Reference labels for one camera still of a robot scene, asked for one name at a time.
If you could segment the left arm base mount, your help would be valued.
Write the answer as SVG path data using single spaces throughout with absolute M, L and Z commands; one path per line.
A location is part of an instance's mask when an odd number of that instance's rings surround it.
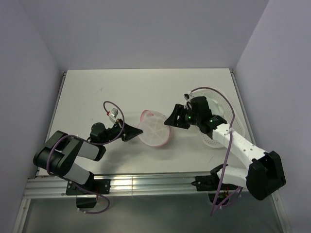
M 69 181 L 65 194 L 76 197 L 76 207 L 79 211 L 86 214 L 98 214 L 107 211 L 110 207 L 110 200 L 105 196 L 110 192 L 110 184 L 110 179 L 95 179 L 92 183 L 85 185 Z M 100 200 L 106 201 L 106 207 L 101 211 L 92 212 L 90 209 L 99 204 Z

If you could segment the white mesh laundry bag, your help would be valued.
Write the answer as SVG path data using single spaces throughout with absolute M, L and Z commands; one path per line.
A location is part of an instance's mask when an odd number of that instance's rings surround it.
M 140 141 L 150 147 L 161 147 L 168 143 L 173 130 L 165 125 L 166 116 L 160 112 L 144 110 L 140 116 L 138 129 L 143 133 L 138 136 Z

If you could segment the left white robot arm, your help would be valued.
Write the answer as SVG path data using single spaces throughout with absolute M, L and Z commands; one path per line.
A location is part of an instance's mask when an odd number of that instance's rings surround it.
M 94 174 L 77 165 L 76 158 L 98 162 L 106 153 L 106 144 L 117 139 L 127 142 L 140 134 L 143 134 L 143 130 L 121 119 L 117 119 L 111 128 L 106 128 L 100 122 L 93 124 L 87 140 L 56 131 L 35 154 L 33 164 L 45 169 L 50 175 L 77 184 L 82 193 L 89 194 L 96 189 Z

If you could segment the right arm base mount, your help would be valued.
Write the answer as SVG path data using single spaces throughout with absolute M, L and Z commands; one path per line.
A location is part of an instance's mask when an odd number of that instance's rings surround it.
M 196 191 L 203 192 L 203 191 L 217 191 L 219 183 L 219 178 L 217 176 L 208 175 L 208 176 L 196 176 L 195 180 L 191 182 L 192 186 L 196 187 Z M 222 184 L 220 188 L 220 193 L 216 200 L 216 204 L 219 204 L 223 201 L 226 197 L 229 196 L 230 191 L 236 190 L 238 187 L 232 184 Z M 216 193 L 209 194 L 209 200 L 213 202 Z

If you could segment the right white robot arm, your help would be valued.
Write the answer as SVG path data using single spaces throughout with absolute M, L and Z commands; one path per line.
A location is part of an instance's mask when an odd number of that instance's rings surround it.
M 210 175 L 196 177 L 192 182 L 198 191 L 225 190 L 242 187 L 257 200 L 263 200 L 286 184 L 281 157 L 275 151 L 258 148 L 239 133 L 219 114 L 218 107 L 204 96 L 194 97 L 186 105 L 176 104 L 165 120 L 167 126 L 189 129 L 196 126 L 208 138 L 217 141 L 234 154 L 245 169 L 223 163 Z

